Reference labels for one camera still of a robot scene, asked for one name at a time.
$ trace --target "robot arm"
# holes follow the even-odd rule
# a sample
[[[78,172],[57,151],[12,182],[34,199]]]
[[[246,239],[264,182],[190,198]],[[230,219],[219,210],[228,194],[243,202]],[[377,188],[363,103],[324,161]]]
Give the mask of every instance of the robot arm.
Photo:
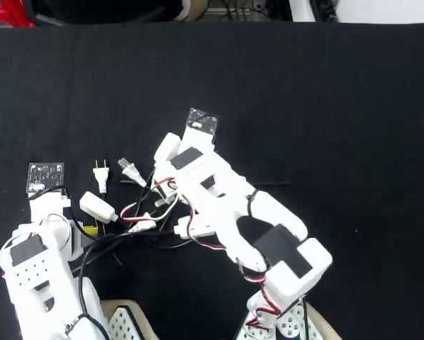
[[[42,202],[44,199],[35,201],[39,200],[36,203],[40,207],[49,207]],[[0,267],[21,336],[30,340],[102,340],[100,331],[85,318],[68,330],[82,314],[78,280],[73,278],[68,261],[81,255],[82,248],[72,222],[55,211],[40,222],[20,225],[0,251]],[[88,313],[107,325],[99,296],[88,278],[83,281],[83,294]]]
[[[187,124],[184,136],[191,136],[187,132],[192,129]],[[235,173],[213,146],[204,147],[202,142],[195,148],[189,140],[188,147],[182,148],[183,140],[178,141],[169,157],[156,160],[155,180],[173,178],[177,186],[176,190],[161,186],[162,197],[168,203],[173,195],[180,195],[180,201],[190,204],[200,217],[202,225],[195,228],[215,233],[231,261],[264,273],[262,289],[247,302],[247,322],[251,327],[278,327],[288,336],[282,326],[288,311],[319,281],[332,256],[317,239],[307,239],[306,226],[295,214]],[[247,215],[274,226],[254,244],[237,227],[237,220]]]

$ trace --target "electrical plug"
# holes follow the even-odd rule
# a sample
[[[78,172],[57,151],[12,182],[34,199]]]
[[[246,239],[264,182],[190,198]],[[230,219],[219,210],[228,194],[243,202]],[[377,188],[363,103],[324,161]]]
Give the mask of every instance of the electrical plug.
[[[135,181],[137,184],[142,186],[143,188],[146,187],[147,182],[144,180],[144,178],[141,176],[138,169],[136,169],[134,163],[130,163],[127,159],[121,158],[118,160],[118,164],[122,169],[122,174],[127,176],[129,179]]]
[[[104,160],[104,165],[99,168],[99,163],[96,160],[96,167],[92,169],[94,176],[99,184],[99,192],[106,193],[106,182],[108,181],[108,174],[110,168],[106,166],[106,160]]]

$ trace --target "red and white wire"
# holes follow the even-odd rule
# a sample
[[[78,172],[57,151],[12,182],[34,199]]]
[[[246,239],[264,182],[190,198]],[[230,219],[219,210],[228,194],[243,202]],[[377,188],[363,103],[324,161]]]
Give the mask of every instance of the red and white wire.
[[[179,201],[179,194],[176,194],[176,198],[172,201],[171,205],[166,209],[166,211],[162,215],[157,217],[124,217],[125,213],[138,203],[138,202],[134,202],[132,204],[127,205],[124,209],[122,209],[121,218],[126,222],[160,221],[166,218],[166,216],[168,216],[169,212],[174,208],[174,206],[177,204],[178,201]]]
[[[187,236],[190,239],[192,239],[194,242],[196,242],[197,244],[199,244],[200,246],[203,246],[205,248],[208,248],[208,249],[211,249],[211,250],[226,250],[226,247],[224,247],[224,246],[222,246],[220,244],[215,245],[215,244],[209,244],[209,243],[200,242],[198,239],[196,239],[195,237],[193,237],[190,234],[190,226],[191,226],[191,224],[193,222],[193,219],[195,217],[195,209],[193,208],[193,206],[191,205],[191,203],[189,202],[189,200],[186,197],[184,197],[184,198],[185,198],[185,201],[190,205],[190,220],[189,220],[189,223],[186,225],[186,234],[187,234]]]
[[[254,317],[253,319],[248,320],[245,324],[247,326],[250,326],[250,327],[257,327],[257,328],[267,329],[266,327],[263,327],[259,323],[259,321],[258,321],[258,317],[260,317],[260,314],[262,312],[265,312],[265,313],[269,313],[269,314],[272,314],[272,315],[280,315],[281,314],[281,309],[270,298],[270,296],[267,294],[267,292],[265,291],[264,286],[262,284],[261,284],[261,294],[262,294],[262,297],[264,298],[264,300],[267,302],[267,304],[270,307],[264,307],[264,306],[257,307],[256,310],[255,310],[256,317]]]
[[[167,177],[165,179],[162,179],[160,182],[156,182],[154,181],[155,185],[152,188],[156,188],[160,185],[162,185],[163,183],[175,183],[174,182],[174,177]],[[133,202],[129,205],[127,205],[126,207],[124,207],[124,209],[122,209],[121,213],[119,214],[121,219],[126,221],[126,222],[140,222],[140,221],[160,221],[163,220],[166,216],[168,216],[169,212],[172,210],[172,208],[174,208],[174,206],[176,205],[177,201],[179,200],[179,195],[176,194],[176,198],[174,199],[173,203],[168,207],[167,211],[164,212],[163,215],[158,216],[158,217],[125,217],[124,215],[131,209],[133,208],[135,205],[137,205],[139,202]]]

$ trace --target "black fabric surface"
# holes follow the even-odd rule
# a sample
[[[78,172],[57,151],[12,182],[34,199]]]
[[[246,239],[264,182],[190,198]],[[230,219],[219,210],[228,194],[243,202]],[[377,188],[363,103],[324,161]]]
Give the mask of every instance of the black fabric surface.
[[[193,106],[217,150],[298,214],[334,263],[308,300],[344,339],[424,339],[424,25],[127,25],[0,30],[0,247],[29,218],[28,162],[66,164],[77,200],[95,159],[150,172]],[[231,339],[257,287],[225,254],[122,248],[88,269],[161,339]],[[0,339],[18,325],[0,271]]]

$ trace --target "circuit board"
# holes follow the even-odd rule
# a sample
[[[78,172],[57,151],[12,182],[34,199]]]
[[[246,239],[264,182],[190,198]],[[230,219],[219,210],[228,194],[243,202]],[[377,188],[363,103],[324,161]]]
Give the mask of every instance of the circuit board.
[[[64,183],[64,163],[30,163],[26,193],[61,186]]]
[[[218,121],[219,119],[217,115],[212,115],[196,108],[191,108],[186,124],[191,128],[195,128],[215,136],[218,129]]]

